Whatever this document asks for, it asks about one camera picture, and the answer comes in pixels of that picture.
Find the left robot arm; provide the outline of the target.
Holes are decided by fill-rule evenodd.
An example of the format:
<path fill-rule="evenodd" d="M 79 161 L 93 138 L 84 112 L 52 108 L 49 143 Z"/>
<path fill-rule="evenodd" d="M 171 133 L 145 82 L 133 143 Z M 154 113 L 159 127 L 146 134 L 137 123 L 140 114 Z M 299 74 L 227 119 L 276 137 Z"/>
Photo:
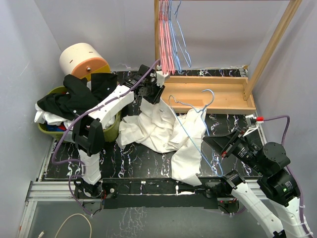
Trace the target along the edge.
<path fill-rule="evenodd" d="M 108 97 L 76 121 L 72 139 L 82 161 L 85 192 L 90 197 L 96 198 L 102 193 L 102 185 L 98 182 L 101 179 L 99 152 L 105 143 L 104 127 L 136 97 L 141 96 L 151 104 L 159 103 L 169 77 L 160 66 L 154 70 L 141 65 L 136 73 L 125 77 Z"/>

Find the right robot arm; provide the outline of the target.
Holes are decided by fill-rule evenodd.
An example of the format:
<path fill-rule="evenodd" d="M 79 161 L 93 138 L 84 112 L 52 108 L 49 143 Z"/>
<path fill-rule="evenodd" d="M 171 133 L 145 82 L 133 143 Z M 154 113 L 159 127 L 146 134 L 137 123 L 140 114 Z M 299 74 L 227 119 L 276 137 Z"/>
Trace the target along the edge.
<path fill-rule="evenodd" d="M 268 142 L 258 148 L 237 130 L 226 136 L 205 136 L 203 141 L 219 155 L 234 155 L 261 175 L 260 190 L 276 210 L 273 214 L 254 194 L 249 184 L 233 170 L 220 183 L 206 183 L 213 194 L 223 193 L 237 198 L 256 219 L 269 238 L 311 238 L 311 232 L 301 204 L 300 188 L 286 167 L 290 164 L 283 145 Z"/>

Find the white shirt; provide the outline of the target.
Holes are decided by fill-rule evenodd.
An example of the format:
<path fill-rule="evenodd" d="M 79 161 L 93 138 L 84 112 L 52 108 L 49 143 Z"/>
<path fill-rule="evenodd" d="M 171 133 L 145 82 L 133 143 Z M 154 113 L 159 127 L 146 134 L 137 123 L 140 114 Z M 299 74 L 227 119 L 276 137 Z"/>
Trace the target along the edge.
<path fill-rule="evenodd" d="M 158 153 L 173 152 L 171 158 L 171 175 L 174 180 L 198 186 L 201 155 L 192 144 L 177 121 L 167 103 L 160 101 L 151 104 L 142 99 L 141 113 L 138 116 L 126 116 L 119 125 L 116 140 L 121 149 L 133 142 L 142 144 Z M 201 148 L 205 135 L 205 125 L 201 113 L 190 109 L 187 114 L 178 116 L 192 139 Z"/>

